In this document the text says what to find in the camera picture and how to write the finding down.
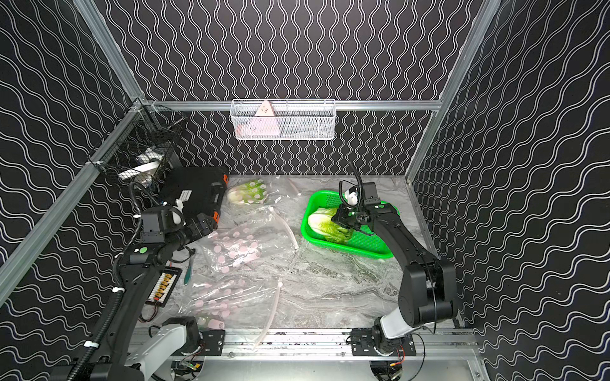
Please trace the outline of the chinese cabbage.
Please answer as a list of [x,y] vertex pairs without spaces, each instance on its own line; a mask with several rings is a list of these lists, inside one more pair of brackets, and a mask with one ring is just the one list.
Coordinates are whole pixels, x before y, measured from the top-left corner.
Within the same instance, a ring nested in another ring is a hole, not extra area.
[[353,236],[353,231],[341,227],[332,221],[338,208],[319,208],[308,217],[309,227],[321,235],[325,241],[335,244],[347,244]]

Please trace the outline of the zip-top bag with cabbage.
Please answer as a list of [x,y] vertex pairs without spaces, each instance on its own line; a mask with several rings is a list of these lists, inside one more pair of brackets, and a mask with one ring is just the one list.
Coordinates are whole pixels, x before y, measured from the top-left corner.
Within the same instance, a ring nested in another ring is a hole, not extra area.
[[207,273],[226,276],[250,270],[264,262],[293,257],[299,244],[288,222],[271,207],[247,217],[228,230],[217,230],[195,243]]
[[253,330],[246,344],[256,350],[272,328],[279,306],[281,279],[250,279],[227,276],[198,278],[184,292],[180,312],[214,330]]
[[299,198],[302,192],[289,178],[271,176],[246,179],[227,191],[227,200],[236,205],[271,205]]

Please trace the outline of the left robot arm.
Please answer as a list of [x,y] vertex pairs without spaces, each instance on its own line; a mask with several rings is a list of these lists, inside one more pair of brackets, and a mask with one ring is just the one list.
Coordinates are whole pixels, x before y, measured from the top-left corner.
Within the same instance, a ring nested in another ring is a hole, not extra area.
[[137,209],[136,231],[114,260],[111,299],[76,359],[56,366],[52,380],[151,380],[171,355],[199,350],[200,334],[192,317],[163,323],[160,332],[135,352],[129,346],[143,319],[143,306],[174,252],[217,230],[226,189],[211,184],[205,200],[195,205],[182,198],[154,199],[150,208]]

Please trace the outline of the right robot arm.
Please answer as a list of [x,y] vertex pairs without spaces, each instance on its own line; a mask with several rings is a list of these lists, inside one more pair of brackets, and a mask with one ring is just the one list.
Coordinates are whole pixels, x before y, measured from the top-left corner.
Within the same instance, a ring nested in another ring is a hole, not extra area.
[[457,317],[455,267],[420,244],[397,209],[378,197],[375,183],[359,181],[343,190],[344,183],[339,182],[341,205],[332,222],[359,233],[367,227],[386,244],[403,273],[397,308],[372,328],[374,348],[389,355],[417,328]]

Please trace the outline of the black tool case orange latches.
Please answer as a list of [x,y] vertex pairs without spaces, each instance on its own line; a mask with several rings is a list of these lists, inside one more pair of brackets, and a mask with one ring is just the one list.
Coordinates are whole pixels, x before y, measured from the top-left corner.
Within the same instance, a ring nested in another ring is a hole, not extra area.
[[229,169],[224,166],[173,168],[165,177],[160,199],[169,203],[181,201],[186,219],[204,214],[212,229],[216,230],[229,174]]

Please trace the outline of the green perforated plastic basket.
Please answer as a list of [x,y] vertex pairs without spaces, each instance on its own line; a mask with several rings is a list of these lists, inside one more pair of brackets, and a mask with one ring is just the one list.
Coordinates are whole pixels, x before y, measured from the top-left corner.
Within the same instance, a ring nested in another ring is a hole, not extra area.
[[301,233],[311,244],[345,252],[360,257],[373,259],[388,259],[393,257],[387,244],[377,235],[372,234],[368,227],[362,231],[347,230],[332,222],[331,218],[341,206],[338,192],[319,190],[308,201]]

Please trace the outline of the white items in black basket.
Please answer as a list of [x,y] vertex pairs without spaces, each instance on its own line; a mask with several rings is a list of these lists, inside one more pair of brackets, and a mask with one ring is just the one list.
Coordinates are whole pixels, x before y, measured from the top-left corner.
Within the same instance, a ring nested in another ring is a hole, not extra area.
[[138,155],[136,165],[125,171],[119,172],[120,180],[130,180],[148,187],[153,182],[153,176],[160,167],[164,155],[155,149],[147,148],[143,154]]

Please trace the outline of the pink triangular card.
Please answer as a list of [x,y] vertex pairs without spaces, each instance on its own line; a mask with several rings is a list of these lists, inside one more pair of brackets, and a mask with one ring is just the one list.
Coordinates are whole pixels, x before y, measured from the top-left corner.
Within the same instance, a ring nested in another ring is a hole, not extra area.
[[242,130],[247,138],[271,138],[281,135],[272,103],[266,99]]

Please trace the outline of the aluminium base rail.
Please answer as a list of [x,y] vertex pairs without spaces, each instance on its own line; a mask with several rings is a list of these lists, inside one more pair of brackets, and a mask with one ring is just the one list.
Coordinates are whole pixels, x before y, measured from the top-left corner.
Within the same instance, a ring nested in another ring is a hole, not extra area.
[[437,329],[433,334],[418,330],[405,338],[392,355],[373,348],[370,335],[350,329],[271,329],[256,344],[260,330],[227,329],[224,333],[204,333],[207,342],[195,358],[203,360],[306,360],[306,361],[389,361],[474,360],[478,343],[469,330]]

